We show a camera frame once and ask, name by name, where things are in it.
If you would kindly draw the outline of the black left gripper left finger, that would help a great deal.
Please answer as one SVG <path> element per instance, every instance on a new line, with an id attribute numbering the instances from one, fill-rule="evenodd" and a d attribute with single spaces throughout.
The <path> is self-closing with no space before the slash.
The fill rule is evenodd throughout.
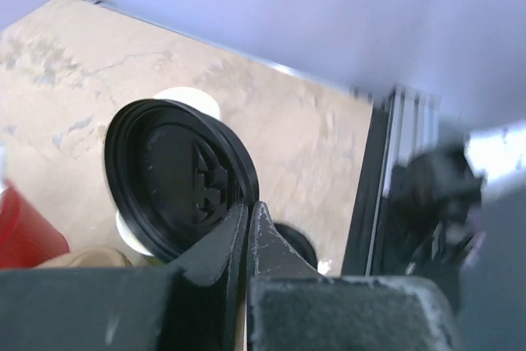
<path id="1" fill-rule="evenodd" d="M 168 265 L 165 350 L 234 350 L 245 289 L 249 209 L 234 204 L 221 224 Z"/>

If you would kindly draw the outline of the green paper cup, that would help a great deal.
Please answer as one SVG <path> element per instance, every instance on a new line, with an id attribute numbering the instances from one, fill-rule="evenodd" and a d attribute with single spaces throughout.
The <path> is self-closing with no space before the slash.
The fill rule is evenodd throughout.
<path id="1" fill-rule="evenodd" d="M 203 114 L 211 116 L 216 120 L 221 120 L 220 107 L 218 102 L 209 94 L 202 90 L 192 87 L 173 87 L 167 90 L 162 90 L 154 96 L 154 99 L 179 102 L 190 106 Z M 158 170 L 148 170 L 147 173 L 153 173 L 155 176 L 159 176 L 161 171 L 168 171 L 169 175 L 174 175 L 175 172 L 182 167 L 182 161 L 178 159 L 175 162 L 176 169 L 171 169 L 173 166 L 168 164 L 168 155 L 160 153 L 160 147 L 154 152 L 151 157 L 156 160 L 151 163 L 155 166 L 160 163 Z M 138 240 L 135 234 L 131 231 L 126 221 L 122 217 L 119 210 L 116 210 L 116 226 L 121 239 L 135 252 L 140 253 L 146 258 L 148 262 L 152 262 L 155 256 Z"/>

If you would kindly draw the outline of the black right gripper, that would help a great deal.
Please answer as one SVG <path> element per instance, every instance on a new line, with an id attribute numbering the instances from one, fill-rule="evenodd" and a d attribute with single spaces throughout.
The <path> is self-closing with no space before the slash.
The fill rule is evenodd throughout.
<path id="1" fill-rule="evenodd" d="M 414 273 L 431 262 L 462 266 L 477 231 L 469 211 L 482 203 L 485 178 L 474 174 L 461 143 L 438 146 L 396 164 L 391 173 L 392 222 L 387 235 L 399 268 Z"/>

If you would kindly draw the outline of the black coffee lid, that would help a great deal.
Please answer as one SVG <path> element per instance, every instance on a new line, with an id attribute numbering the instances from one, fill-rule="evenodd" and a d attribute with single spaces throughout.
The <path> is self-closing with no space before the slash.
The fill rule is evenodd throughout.
<path id="1" fill-rule="evenodd" d="M 174 175 L 147 173 L 160 147 Z M 138 240 L 169 263 L 181 256 L 243 201 L 260 196 L 246 146 L 225 123 L 179 102 L 139 99 L 112 118 L 104 167 L 115 205 Z"/>

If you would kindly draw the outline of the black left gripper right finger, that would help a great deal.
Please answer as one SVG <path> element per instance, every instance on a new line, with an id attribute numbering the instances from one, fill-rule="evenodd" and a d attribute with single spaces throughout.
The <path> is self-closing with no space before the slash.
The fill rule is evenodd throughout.
<path id="1" fill-rule="evenodd" d="M 248 234 L 250 350 L 450 350 L 452 312 L 428 279 L 326 277 L 254 206 Z"/>

